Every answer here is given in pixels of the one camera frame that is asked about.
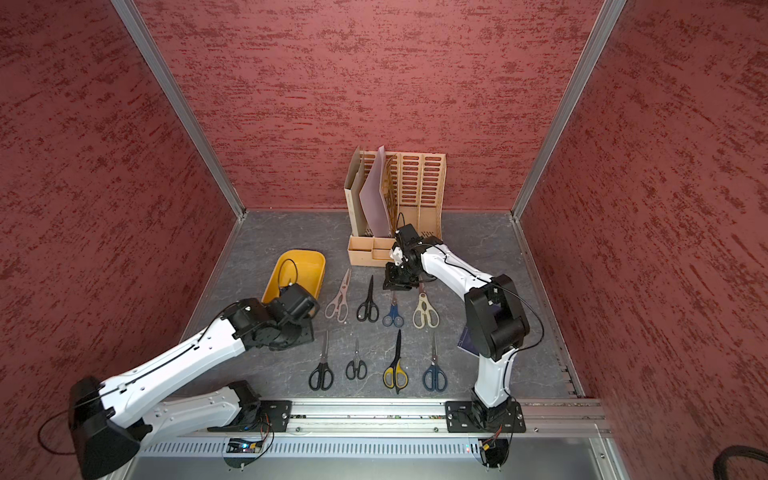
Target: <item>gray tabletop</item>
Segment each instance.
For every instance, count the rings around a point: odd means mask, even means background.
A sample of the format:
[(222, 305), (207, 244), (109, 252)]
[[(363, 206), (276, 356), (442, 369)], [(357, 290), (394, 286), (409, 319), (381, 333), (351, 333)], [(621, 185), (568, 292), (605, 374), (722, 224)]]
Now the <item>gray tabletop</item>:
[[(531, 281), (525, 270), (520, 249), (511, 229), (508, 214), (451, 214), (442, 217), (442, 239), (459, 257), (474, 267), (498, 275), (506, 273), (514, 281), (518, 293), (537, 311)], [(205, 315), (198, 325), (190, 325), (191, 336), (205, 328), (226, 305), (241, 298), (260, 298), (278, 257), (294, 248), (318, 250), (326, 257), (326, 274), (319, 301), (324, 308), (339, 289), (349, 268), (346, 252), (349, 240), (349, 218), (346, 213), (274, 213), (250, 212), (227, 260), (224, 271), (204, 307)], [(350, 313), (345, 323), (327, 319), (319, 313), (314, 321), (316, 339), (329, 334), (328, 363), (335, 374), (333, 387), (314, 392), (307, 385), (310, 373), (319, 362), (322, 341), (301, 345), (282, 352), (252, 349), (228, 360), (188, 383), (178, 393), (198, 395), (235, 380), (247, 380), (265, 397), (334, 396), (388, 397), (394, 390), (382, 383), (382, 373), (395, 355), (397, 329), (377, 323), (360, 323), (355, 319), (358, 305), (366, 298), (368, 283), (374, 276), (373, 299), (380, 316), (389, 312), (392, 293), (382, 290), (383, 268), (352, 267), (347, 293)], [(439, 281), (425, 285), (429, 302), (440, 315), (438, 328), (416, 329), (412, 322), (418, 290), (398, 292), (402, 328), (401, 365), (408, 373), (408, 386), (400, 396), (468, 398), (477, 379), (478, 359), (460, 350), (456, 344), (465, 326), (463, 299)], [(531, 334), (525, 345), (541, 334), (538, 321), (531, 314)], [(448, 377), (448, 388), (442, 393), (428, 392), (422, 385), (422, 374), (430, 365), (431, 338), (435, 333), (439, 365)], [(344, 375), (346, 364), (354, 355), (355, 340), (360, 343), (360, 356), (368, 366), (364, 380), (349, 381)], [(525, 398), (567, 398), (564, 380), (552, 338), (516, 356), (511, 375), (513, 395)]]

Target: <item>kitchen scissors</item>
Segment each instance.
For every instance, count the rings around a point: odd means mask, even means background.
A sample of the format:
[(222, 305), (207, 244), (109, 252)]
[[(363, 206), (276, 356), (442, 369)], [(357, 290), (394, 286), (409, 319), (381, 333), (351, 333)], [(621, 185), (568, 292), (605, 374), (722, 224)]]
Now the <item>kitchen scissors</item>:
[(427, 300), (424, 283), (419, 282), (419, 304), (416, 306), (416, 310), (413, 311), (413, 325), (417, 329), (422, 329), (425, 325), (436, 328), (439, 324), (440, 316), (438, 316), (437, 310), (432, 308), (432, 304)]
[[(344, 278), (341, 281), (341, 286), (339, 287), (339, 292), (336, 294), (336, 297), (331, 300), (331, 303), (326, 306), (326, 318), (333, 318), (334, 315), (336, 315), (336, 319), (339, 320), (339, 323), (344, 323), (346, 320), (346, 317), (349, 315), (349, 307), (346, 304), (346, 290), (349, 288), (349, 277), (352, 275), (352, 268), (346, 269), (346, 273), (344, 274)], [(331, 314), (328, 314), (328, 309), (330, 307), (333, 307), (333, 310), (331, 311)], [(341, 317), (341, 309), (344, 307), (344, 317)]]

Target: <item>yellow plastic bin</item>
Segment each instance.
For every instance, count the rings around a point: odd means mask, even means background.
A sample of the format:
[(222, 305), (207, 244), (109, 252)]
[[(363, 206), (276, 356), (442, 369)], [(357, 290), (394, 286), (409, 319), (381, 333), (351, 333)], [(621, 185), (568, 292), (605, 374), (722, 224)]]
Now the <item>yellow plastic bin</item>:
[[(289, 259), (296, 263), (295, 269)], [(299, 271), (298, 282), (296, 281), (297, 270)], [(277, 264), (272, 270), (270, 282), (266, 285), (261, 301), (268, 303), (277, 298), (280, 295), (280, 287), (287, 286), (288, 283), (298, 283), (317, 299), (317, 296), (320, 295), (320, 289), (323, 287), (325, 275), (326, 258), (322, 253), (314, 250), (288, 250), (277, 259)]]

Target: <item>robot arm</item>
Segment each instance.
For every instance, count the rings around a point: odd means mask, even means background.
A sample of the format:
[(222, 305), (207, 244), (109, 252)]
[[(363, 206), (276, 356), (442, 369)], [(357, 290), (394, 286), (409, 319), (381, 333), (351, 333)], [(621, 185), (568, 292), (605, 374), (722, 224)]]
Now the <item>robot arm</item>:
[(480, 352), (472, 416), (486, 428), (506, 410), (513, 354), (530, 333), (517, 290), (506, 275), (492, 277), (461, 260), (435, 237), (422, 238), (413, 225), (396, 232), (386, 267), (386, 290), (410, 290), (426, 274), (464, 300), (467, 327)]
[(259, 418), (246, 382), (202, 396), (163, 400), (206, 370), (248, 349), (288, 349), (313, 339), (317, 300), (298, 284), (268, 304), (229, 305), (199, 333), (154, 359), (103, 382), (87, 377), (70, 390), (69, 429), (85, 480), (113, 472), (136, 453), (195, 430), (242, 426)]

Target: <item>scissors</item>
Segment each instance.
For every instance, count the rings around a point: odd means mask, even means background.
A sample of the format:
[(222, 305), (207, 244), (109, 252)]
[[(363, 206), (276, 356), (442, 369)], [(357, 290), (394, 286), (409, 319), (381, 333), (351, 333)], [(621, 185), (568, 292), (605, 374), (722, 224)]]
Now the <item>scissors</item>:
[[(419, 316), (419, 323), (416, 323), (416, 315)], [(432, 317), (435, 318), (435, 324), (432, 324)], [(424, 283), (419, 282), (419, 305), (416, 306), (416, 310), (413, 312), (413, 325), (417, 329), (424, 328), (424, 325), (429, 325), (430, 328), (436, 328), (440, 324), (440, 316), (437, 311), (432, 308), (429, 300), (427, 300), (427, 294), (424, 291)]]
[(395, 327), (400, 328), (405, 322), (406, 321), (402, 319), (397, 311), (397, 295), (395, 295), (395, 292), (392, 292), (392, 305), (389, 308), (389, 313), (387, 313), (387, 316), (382, 318), (382, 325), (392, 326), (394, 324)]
[(360, 359), (360, 342), (355, 339), (355, 357), (346, 364), (346, 378), (350, 380), (358, 379), (362, 380), (368, 376), (368, 366)]
[[(352, 274), (352, 268), (346, 269), (344, 278), (341, 280), (341, 286), (339, 287), (339, 292), (333, 298), (331, 303), (329, 303), (328, 306), (326, 307), (326, 318), (333, 318), (333, 316), (336, 315), (336, 319), (339, 320), (339, 323), (344, 323), (344, 321), (346, 320), (346, 317), (349, 315), (349, 307), (346, 305), (346, 289), (349, 287), (349, 277), (351, 274)], [(328, 309), (331, 306), (333, 307), (333, 310), (329, 315)], [(343, 318), (341, 317), (342, 307), (344, 307)]]
[[(442, 376), (442, 388), (440, 388), (439, 378)], [(422, 377), (424, 388), (430, 392), (444, 392), (448, 388), (448, 377), (437, 364), (437, 345), (435, 344), (435, 332), (432, 332), (432, 365), (427, 368)]]
[(395, 359), (384, 370), (382, 379), (384, 386), (388, 389), (395, 389), (397, 394), (400, 390), (408, 386), (408, 374), (400, 367), (400, 343), (402, 342), (402, 330), (397, 331), (397, 347), (395, 348)]
[[(360, 310), (363, 309), (365, 309), (365, 311), (361, 315)], [(373, 318), (373, 309), (376, 309), (376, 318)], [(371, 275), (371, 283), (368, 284), (368, 298), (357, 307), (357, 320), (359, 322), (368, 320), (371, 323), (379, 321), (379, 306), (373, 302), (373, 275)]]
[[(331, 382), (326, 385), (326, 377), (327, 373), (331, 376)], [(312, 384), (312, 377), (317, 374), (317, 382), (315, 384)], [(330, 368), (328, 368), (328, 332), (326, 332), (326, 339), (323, 342), (323, 353), (320, 354), (320, 363), (317, 364), (317, 367), (310, 373), (310, 388), (312, 390), (323, 390), (324, 392), (331, 388), (331, 385), (333, 385), (333, 372)]]

